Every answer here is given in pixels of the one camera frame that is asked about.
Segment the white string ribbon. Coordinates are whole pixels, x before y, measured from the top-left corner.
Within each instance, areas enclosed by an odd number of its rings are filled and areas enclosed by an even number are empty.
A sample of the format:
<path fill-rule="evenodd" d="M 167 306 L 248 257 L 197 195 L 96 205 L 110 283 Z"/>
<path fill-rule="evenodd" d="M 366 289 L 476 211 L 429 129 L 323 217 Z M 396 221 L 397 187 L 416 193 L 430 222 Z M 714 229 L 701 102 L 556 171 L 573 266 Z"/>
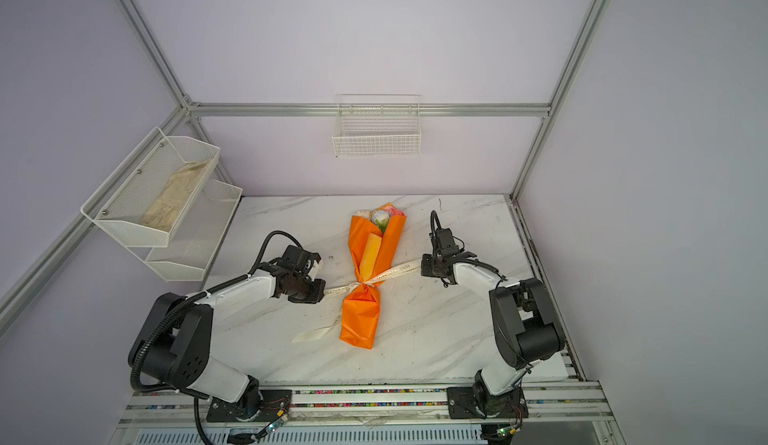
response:
<path fill-rule="evenodd" d="M 387 281 L 390 279 L 408 275 L 410 273 L 414 273 L 420 269 L 420 263 L 421 261 L 419 259 L 416 259 L 416 260 L 411 260 L 411 261 L 396 265 L 372 277 L 370 280 L 366 281 L 365 284 L 374 285 L 375 283 Z M 329 290 L 326 290 L 324 292 L 324 296 L 325 297 L 330 297 L 330 296 L 346 297 L 359 285 L 361 285 L 361 282 L 352 282 L 345 286 L 334 287 Z M 302 342 L 319 340 L 322 337 L 329 334 L 331 331 L 333 331 L 336 326 L 340 325 L 341 321 L 342 321 L 342 312 L 339 312 L 332 324 L 325 327 L 320 327 L 320 328 L 299 333 L 292 338 L 291 342 L 302 343 Z"/>

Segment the orange wrapping paper sheet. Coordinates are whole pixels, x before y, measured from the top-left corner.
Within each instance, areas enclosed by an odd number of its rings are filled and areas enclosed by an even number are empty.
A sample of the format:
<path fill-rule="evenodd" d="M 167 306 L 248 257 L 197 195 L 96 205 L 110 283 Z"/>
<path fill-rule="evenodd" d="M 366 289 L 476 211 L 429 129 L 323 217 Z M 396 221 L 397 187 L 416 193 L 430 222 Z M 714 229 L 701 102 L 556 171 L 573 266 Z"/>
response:
<path fill-rule="evenodd" d="M 371 218 L 351 218 L 347 244 L 355 278 L 361 285 L 344 298 L 340 332 L 340 339 L 351 346 L 363 349 L 374 346 L 381 312 L 378 287 L 383 282 L 366 285 L 365 280 L 391 268 L 406 220 L 405 213 L 404 216 L 392 216 L 382 234 Z"/>

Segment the white fake rose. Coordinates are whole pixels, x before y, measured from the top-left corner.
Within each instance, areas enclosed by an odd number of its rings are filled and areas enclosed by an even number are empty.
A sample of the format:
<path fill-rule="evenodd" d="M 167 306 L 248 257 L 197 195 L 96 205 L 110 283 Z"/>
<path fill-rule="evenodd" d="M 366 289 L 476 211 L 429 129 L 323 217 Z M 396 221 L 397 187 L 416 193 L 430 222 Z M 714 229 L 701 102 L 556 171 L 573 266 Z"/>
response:
<path fill-rule="evenodd" d="M 391 213 L 385 209 L 374 210 L 371 214 L 371 222 L 384 234 L 391 220 Z"/>

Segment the pink fake rose spray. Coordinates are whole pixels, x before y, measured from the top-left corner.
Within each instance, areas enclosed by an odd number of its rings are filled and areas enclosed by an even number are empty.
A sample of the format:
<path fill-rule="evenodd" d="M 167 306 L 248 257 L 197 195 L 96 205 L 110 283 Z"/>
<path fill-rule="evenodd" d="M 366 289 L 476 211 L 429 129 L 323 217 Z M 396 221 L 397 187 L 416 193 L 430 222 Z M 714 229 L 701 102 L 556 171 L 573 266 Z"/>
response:
<path fill-rule="evenodd" d="M 404 213 L 392 204 L 387 204 L 383 207 L 383 209 L 387 211 L 391 216 L 404 216 Z"/>

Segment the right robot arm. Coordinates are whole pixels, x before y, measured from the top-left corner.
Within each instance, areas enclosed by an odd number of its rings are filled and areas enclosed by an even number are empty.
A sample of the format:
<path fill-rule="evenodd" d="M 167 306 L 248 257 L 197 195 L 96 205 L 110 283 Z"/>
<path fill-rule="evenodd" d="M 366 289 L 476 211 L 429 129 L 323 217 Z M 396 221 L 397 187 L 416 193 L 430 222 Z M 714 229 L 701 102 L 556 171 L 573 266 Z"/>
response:
<path fill-rule="evenodd" d="M 558 354 L 565 333 L 544 283 L 535 277 L 516 282 L 466 250 L 449 228 L 430 225 L 431 251 L 420 273 L 444 287 L 461 286 L 488 301 L 496 354 L 474 379 L 475 399 L 501 397 L 520 387 L 527 373 Z"/>

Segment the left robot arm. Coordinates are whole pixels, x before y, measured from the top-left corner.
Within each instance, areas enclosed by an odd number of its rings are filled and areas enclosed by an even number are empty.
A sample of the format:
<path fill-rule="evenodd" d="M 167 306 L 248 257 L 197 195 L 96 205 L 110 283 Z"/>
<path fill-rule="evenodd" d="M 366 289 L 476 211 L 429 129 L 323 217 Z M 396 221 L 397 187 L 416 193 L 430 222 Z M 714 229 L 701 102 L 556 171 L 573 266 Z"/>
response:
<path fill-rule="evenodd" d="M 317 277 L 321 267 L 318 253 L 289 245 L 280 257 L 201 292 L 161 295 L 129 352 L 132 389 L 177 390 L 232 404 L 246 400 L 256 392 L 258 381 L 214 358 L 215 322 L 271 298 L 320 302 L 325 289 L 325 281 Z"/>

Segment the lower white mesh shelf basket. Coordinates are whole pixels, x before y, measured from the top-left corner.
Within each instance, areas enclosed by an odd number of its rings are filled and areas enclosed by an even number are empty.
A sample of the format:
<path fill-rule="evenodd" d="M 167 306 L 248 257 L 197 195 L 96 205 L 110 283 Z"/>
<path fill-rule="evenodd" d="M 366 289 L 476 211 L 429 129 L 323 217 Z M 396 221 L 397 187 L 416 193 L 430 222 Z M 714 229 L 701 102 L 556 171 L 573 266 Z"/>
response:
<path fill-rule="evenodd" d="M 167 247 L 152 248 L 144 263 L 165 281 L 202 281 L 241 200 L 240 187 L 210 179 Z"/>

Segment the white mesh shelf basket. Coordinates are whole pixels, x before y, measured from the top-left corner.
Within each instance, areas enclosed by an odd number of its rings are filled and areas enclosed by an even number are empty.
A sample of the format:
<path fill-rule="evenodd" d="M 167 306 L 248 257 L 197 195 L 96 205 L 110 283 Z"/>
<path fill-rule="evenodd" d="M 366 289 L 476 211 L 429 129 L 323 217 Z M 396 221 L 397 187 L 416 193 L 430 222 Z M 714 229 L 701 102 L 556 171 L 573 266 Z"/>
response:
<path fill-rule="evenodd" d="M 180 222 L 218 165 L 220 148 L 190 136 L 167 135 L 154 128 L 126 158 L 121 167 L 80 208 L 81 214 L 120 245 L 166 247 Z M 194 189 L 170 232 L 140 224 L 170 175 L 185 163 L 210 159 L 208 169 Z"/>
<path fill-rule="evenodd" d="M 240 187 L 210 179 L 167 247 L 152 248 L 144 263 L 165 281 L 202 281 L 241 200 Z"/>

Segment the beige cloth in basket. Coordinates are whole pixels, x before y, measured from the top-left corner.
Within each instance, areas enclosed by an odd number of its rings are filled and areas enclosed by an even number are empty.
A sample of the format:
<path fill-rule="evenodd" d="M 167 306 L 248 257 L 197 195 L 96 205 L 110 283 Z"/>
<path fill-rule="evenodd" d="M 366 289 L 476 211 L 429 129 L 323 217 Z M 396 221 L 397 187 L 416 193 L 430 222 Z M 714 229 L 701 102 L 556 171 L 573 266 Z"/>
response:
<path fill-rule="evenodd" d="M 161 193 L 141 217 L 140 224 L 170 232 L 210 162 L 207 159 L 185 163 L 173 172 Z"/>

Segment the upper white mesh shelf basket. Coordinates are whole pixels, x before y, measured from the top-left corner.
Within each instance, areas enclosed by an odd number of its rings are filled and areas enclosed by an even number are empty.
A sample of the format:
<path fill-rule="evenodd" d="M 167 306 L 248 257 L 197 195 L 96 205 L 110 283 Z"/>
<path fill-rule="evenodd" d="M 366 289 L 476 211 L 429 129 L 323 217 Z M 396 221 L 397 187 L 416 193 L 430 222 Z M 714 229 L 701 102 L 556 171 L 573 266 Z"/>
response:
<path fill-rule="evenodd" d="M 180 222 L 218 165 L 220 148 L 190 136 L 167 135 L 154 128 L 126 158 L 121 167 L 80 208 L 81 214 L 120 245 L 166 247 Z M 210 159 L 208 169 L 194 189 L 170 232 L 140 224 L 170 175 L 185 163 Z"/>

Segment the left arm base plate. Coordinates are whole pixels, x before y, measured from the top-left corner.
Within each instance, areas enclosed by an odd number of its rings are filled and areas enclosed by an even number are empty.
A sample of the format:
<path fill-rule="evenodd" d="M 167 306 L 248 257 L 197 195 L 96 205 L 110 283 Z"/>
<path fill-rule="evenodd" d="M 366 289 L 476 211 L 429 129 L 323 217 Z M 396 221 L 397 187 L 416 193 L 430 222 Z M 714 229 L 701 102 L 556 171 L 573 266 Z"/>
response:
<path fill-rule="evenodd" d="M 268 423 L 287 415 L 293 391 L 290 389 L 253 388 L 240 400 L 226 402 L 214 398 L 206 415 L 208 423 Z"/>

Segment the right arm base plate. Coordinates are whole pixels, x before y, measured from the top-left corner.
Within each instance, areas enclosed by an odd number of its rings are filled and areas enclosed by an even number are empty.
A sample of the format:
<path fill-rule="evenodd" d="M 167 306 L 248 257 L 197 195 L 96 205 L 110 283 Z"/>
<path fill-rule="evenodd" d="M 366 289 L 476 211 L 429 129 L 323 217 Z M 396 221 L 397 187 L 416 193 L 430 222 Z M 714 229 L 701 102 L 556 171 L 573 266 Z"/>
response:
<path fill-rule="evenodd" d="M 449 387 L 446 391 L 451 419 L 526 419 L 527 401 L 521 387 L 491 395 L 473 387 Z"/>

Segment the aluminium rail front frame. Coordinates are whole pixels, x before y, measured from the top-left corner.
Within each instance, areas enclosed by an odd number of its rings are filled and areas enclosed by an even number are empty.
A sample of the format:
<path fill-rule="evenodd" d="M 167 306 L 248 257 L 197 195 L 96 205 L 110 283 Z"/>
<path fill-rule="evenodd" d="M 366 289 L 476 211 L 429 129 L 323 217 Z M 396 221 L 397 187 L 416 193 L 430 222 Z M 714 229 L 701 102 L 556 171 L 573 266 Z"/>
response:
<path fill-rule="evenodd" d="M 494 418 L 448 384 L 269 387 L 267 416 L 208 423 L 208 401 L 170 392 L 136 394 L 112 444 L 622 444 L 597 382 L 526 383 Z"/>

